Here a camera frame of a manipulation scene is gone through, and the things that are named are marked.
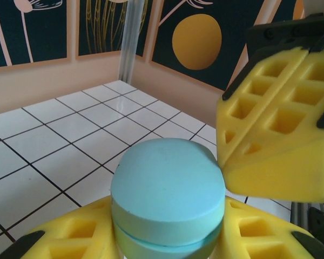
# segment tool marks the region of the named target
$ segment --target peach wall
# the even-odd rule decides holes
[[[160,19],[161,2],[154,1],[145,58],[135,63],[132,85],[214,127],[216,102],[223,91],[149,61]],[[270,22],[280,2],[265,0],[255,23]],[[247,51],[243,49],[232,79],[247,61]]]
[[[0,113],[117,80],[119,52],[76,59],[77,2],[67,1],[67,59],[0,68]]]

